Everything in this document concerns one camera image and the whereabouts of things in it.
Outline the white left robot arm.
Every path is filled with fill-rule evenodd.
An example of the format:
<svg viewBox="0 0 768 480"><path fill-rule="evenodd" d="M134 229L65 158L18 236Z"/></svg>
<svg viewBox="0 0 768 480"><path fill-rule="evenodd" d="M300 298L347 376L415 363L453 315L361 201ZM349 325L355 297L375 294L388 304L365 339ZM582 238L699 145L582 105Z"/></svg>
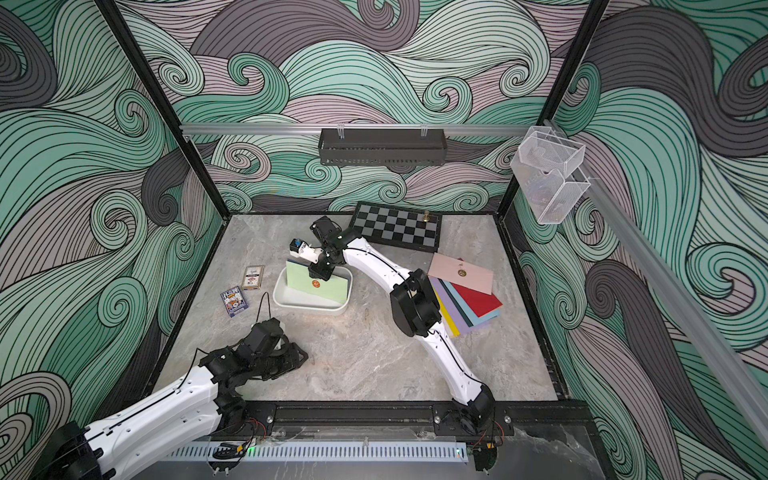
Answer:
<svg viewBox="0 0 768 480"><path fill-rule="evenodd" d="M130 479L200 437L250 436L265 425L246 413L238 388L300 368L308 354L282 332L255 327L234 345L203 353L161 391L81 427L57 429L32 470L34 479Z"/></svg>

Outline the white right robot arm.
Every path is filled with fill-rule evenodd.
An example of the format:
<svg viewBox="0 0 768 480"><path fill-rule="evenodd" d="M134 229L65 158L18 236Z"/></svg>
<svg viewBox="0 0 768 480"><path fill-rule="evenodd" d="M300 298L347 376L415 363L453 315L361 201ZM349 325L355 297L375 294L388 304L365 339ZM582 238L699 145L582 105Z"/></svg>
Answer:
<svg viewBox="0 0 768 480"><path fill-rule="evenodd" d="M494 395L472 372L449 338L427 274L398 265L355 229L343 229L327 216L314 221L310 230L319 241L317 246L301 239L290 243L290 254L308 262L309 276L327 281L338 266L347 265L382 287L389 295L396 326L424 346L443 374L463 429L470 435L489 430L495 413Z"/></svg>

